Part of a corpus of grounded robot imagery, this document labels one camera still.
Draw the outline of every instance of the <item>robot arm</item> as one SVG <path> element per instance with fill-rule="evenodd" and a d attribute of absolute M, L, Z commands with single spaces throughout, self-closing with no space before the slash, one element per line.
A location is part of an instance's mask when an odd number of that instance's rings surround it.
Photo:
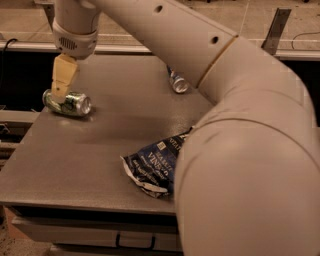
<path fill-rule="evenodd" d="M 175 200 L 185 255 L 318 255 L 320 148 L 300 79 L 174 0 L 56 0 L 62 52 L 92 53 L 93 41 L 80 52 L 70 45 L 95 33 L 98 10 L 217 103 L 178 159 Z M 82 21 L 88 25 L 78 26 Z"/>

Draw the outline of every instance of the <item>cable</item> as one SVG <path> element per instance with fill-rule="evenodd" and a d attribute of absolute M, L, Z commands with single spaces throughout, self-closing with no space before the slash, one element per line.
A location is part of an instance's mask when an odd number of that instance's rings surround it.
<path fill-rule="evenodd" d="M 298 34 L 296 35 L 292 41 L 291 41 L 291 47 L 293 50 L 295 50 L 295 48 L 293 47 L 293 43 L 294 43 L 294 40 L 298 37 L 298 36 L 304 36 L 304 35 L 316 35 L 316 34 L 320 34 L 320 31 L 319 32 L 310 32 L 310 33 L 301 33 L 301 34 Z"/>
<path fill-rule="evenodd" d="M 4 53 L 5 53 L 6 50 L 8 49 L 9 44 L 11 44 L 12 42 L 17 42 L 17 41 L 18 41 L 18 39 L 16 39 L 16 38 L 11 38 L 10 40 L 7 41 L 6 45 L 4 46 L 4 48 L 3 48 L 3 50 L 2 50 L 0 89 L 1 89 L 2 82 L 3 82 L 3 77 L 4 77 Z"/>

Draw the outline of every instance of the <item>metal table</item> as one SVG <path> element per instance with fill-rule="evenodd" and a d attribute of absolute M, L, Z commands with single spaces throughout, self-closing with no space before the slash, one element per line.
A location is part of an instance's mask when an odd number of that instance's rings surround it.
<path fill-rule="evenodd" d="M 76 119 L 45 108 L 0 173 L 0 204 L 36 241 L 137 247 L 117 241 L 121 231 L 174 235 L 177 244 L 173 197 L 144 194 L 120 156 L 186 131 L 212 105 L 195 90 L 175 94 L 155 56 L 96 55 L 80 70 L 73 89 L 91 97 L 93 112 Z M 176 251 L 164 244 L 153 249 Z"/>

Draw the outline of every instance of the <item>wooden floor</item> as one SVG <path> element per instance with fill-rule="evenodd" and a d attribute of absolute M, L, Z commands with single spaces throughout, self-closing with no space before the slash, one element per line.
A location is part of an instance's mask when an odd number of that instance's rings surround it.
<path fill-rule="evenodd" d="M 292 39 L 301 33 L 319 32 L 320 1 L 311 0 L 178 0 L 241 36 L 261 45 L 278 7 L 290 8 L 291 15 L 282 35 L 279 49 L 291 49 Z M 33 0 L 0 0 L 0 33 L 8 40 L 52 42 L 52 33 L 43 9 Z M 99 43 L 139 45 L 139 43 L 106 15 L 100 18 Z M 301 35 L 296 49 L 319 50 L 320 33 Z"/>

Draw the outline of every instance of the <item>aluminum can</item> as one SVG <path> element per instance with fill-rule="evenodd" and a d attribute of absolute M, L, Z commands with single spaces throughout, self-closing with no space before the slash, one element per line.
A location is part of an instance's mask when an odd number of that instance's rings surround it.
<path fill-rule="evenodd" d="M 42 102 L 50 110 L 67 116 L 86 116 L 91 111 L 90 98 L 79 92 L 70 92 L 63 103 L 57 103 L 48 89 L 43 93 Z"/>
<path fill-rule="evenodd" d="M 177 73 L 175 73 L 169 66 L 167 66 L 169 74 L 169 83 L 174 92 L 178 94 L 185 93 L 189 89 L 189 83 Z"/>

